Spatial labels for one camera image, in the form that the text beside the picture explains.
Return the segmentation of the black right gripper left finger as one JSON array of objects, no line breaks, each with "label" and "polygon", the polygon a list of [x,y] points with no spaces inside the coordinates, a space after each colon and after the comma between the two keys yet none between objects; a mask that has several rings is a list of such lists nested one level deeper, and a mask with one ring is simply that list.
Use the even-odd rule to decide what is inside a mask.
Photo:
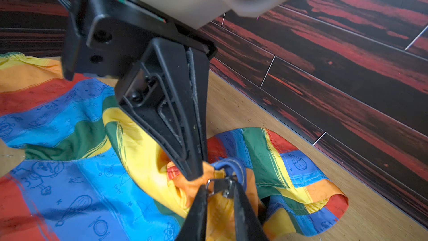
[{"label": "black right gripper left finger", "polygon": [[207,208],[208,190],[201,185],[175,241],[206,240]]}]

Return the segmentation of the rainbow striped hooded jacket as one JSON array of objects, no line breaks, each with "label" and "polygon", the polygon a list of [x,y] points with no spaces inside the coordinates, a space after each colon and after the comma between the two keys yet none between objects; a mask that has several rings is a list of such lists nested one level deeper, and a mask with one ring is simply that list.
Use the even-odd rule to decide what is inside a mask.
[{"label": "rainbow striped hooded jacket", "polygon": [[297,147],[264,128],[208,141],[187,181],[119,107],[113,87],[62,76],[52,59],[1,55],[1,140],[25,160],[1,178],[3,241],[172,241],[201,185],[235,175],[269,239],[334,226],[348,197]]}]

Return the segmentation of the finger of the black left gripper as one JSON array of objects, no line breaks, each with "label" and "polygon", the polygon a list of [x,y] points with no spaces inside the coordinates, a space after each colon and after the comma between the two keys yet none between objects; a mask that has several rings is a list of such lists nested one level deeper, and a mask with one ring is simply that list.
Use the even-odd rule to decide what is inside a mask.
[{"label": "finger of the black left gripper", "polygon": [[189,63],[189,77],[192,85],[192,99],[195,109],[196,128],[198,139],[195,149],[189,154],[188,174],[202,174],[202,163],[208,160],[207,136],[206,136],[206,107],[209,61],[206,54],[195,48],[188,48],[187,60]]}]

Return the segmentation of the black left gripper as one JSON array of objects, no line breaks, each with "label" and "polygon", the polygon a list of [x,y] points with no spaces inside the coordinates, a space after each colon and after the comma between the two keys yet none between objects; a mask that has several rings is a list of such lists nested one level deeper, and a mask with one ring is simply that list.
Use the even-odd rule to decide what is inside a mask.
[{"label": "black left gripper", "polygon": [[69,81],[75,74],[122,77],[120,109],[192,181],[204,171],[187,173],[198,139],[188,48],[208,59],[217,53],[213,41],[141,0],[71,0],[61,64]]}]

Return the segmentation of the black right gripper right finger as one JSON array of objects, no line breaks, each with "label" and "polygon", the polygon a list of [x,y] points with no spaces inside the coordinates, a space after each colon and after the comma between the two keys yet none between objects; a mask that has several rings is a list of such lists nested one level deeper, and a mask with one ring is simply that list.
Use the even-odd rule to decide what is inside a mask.
[{"label": "black right gripper right finger", "polygon": [[268,241],[243,187],[232,182],[234,200],[235,237],[237,241]]}]

